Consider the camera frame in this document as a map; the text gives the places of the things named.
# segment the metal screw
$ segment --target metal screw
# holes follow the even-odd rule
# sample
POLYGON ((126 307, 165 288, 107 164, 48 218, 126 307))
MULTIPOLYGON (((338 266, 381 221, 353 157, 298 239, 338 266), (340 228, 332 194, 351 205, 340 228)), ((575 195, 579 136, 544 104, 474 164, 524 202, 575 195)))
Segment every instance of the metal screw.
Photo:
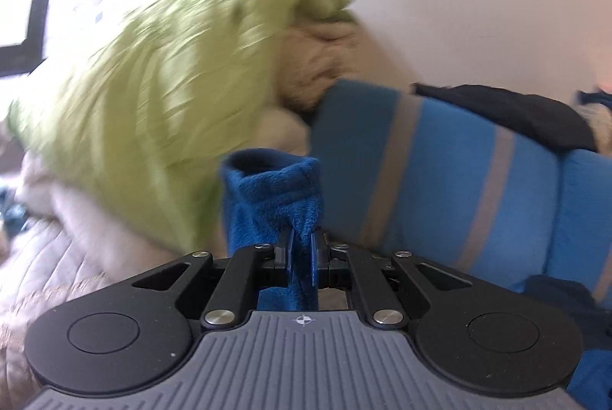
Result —
POLYGON ((204 320, 212 325, 226 325, 234 321, 236 315, 228 309, 214 309, 209 311, 204 320))
POLYGON ((404 316, 396 309, 380 309, 374 314, 374 320, 382 325, 399 324, 404 316))

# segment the blue fleece cloth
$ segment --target blue fleece cloth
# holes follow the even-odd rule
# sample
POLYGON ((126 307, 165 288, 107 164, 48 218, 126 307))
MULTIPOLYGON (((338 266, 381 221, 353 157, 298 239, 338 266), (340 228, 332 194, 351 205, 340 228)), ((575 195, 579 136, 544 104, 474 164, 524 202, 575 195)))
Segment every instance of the blue fleece cloth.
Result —
POLYGON ((290 285, 261 291, 257 308, 316 310, 310 235, 323 211, 319 161, 271 149, 247 149, 231 154, 221 167, 221 175, 230 254, 243 246, 276 243, 286 226, 295 230, 290 285))
POLYGON ((604 349, 585 351, 567 392, 587 410, 612 408, 612 353, 604 349))

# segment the green cloth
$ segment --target green cloth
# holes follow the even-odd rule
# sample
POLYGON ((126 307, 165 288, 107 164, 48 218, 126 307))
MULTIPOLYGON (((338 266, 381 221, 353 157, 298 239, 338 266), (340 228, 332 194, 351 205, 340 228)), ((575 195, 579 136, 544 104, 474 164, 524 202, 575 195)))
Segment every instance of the green cloth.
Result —
POLYGON ((206 248, 218 166, 253 138, 282 31, 341 18, 350 1, 154 0, 84 59, 43 64, 8 124, 131 227, 186 253, 206 248))

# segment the pile of laundry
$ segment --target pile of laundry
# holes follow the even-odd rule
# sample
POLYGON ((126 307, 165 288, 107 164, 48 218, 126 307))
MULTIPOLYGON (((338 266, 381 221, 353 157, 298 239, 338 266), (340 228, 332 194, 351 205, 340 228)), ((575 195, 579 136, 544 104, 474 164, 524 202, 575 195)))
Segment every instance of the pile of laundry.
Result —
POLYGON ((0 153, 24 148, 31 215, 0 265, 0 408, 36 389, 23 340, 48 308, 194 250, 226 256, 221 163, 309 151, 299 115, 356 72, 350 3, 153 0, 24 80, 0 125, 0 153))

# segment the dark navy fabric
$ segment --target dark navy fabric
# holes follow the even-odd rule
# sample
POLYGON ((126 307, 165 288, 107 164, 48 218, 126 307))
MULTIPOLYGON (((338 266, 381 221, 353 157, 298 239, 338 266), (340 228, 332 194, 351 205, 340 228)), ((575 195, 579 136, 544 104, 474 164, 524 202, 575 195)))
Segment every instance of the dark navy fabric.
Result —
POLYGON ((317 309, 310 270, 310 235, 323 209, 319 162, 270 149, 249 149, 231 154, 221 175, 230 254, 243 246, 278 242, 284 227, 295 229, 290 286, 261 291, 258 309, 317 309))
POLYGON ((603 90, 598 92, 582 92, 579 90, 576 96, 580 104, 598 103, 612 110, 612 94, 605 93, 603 90))
POLYGON ((393 89, 341 80, 319 105, 310 155, 321 161, 323 226, 339 239, 359 242, 398 98, 393 89))
POLYGON ((576 322, 584 353, 568 393, 588 410, 612 408, 612 315, 596 305, 582 284, 539 275, 524 282, 526 296, 556 306, 576 322))
MULTIPOLYGON (((612 158, 584 150, 569 153, 546 274, 593 291, 612 245, 612 158)), ((604 301, 612 306, 610 293, 604 301)))
POLYGON ((414 90, 420 96, 465 108, 556 153, 572 149, 597 151, 589 125, 563 102, 487 85, 433 87, 414 84, 414 90))

